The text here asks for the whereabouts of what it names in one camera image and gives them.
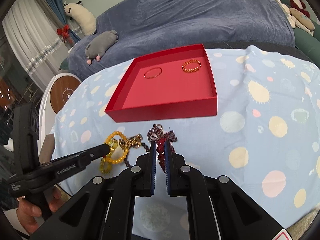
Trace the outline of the person's left hand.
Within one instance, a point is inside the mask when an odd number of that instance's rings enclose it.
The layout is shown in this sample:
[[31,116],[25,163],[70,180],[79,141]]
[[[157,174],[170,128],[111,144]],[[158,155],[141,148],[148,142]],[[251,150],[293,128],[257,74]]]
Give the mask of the person's left hand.
[[[63,206],[64,202],[61,199],[62,194],[57,187],[53,188],[52,196],[53,199],[49,202],[49,208],[52,213],[55,213],[61,206]],[[42,217],[42,211],[38,206],[31,204],[25,198],[22,198],[19,202],[16,213],[18,221],[29,235],[39,228],[35,218]]]

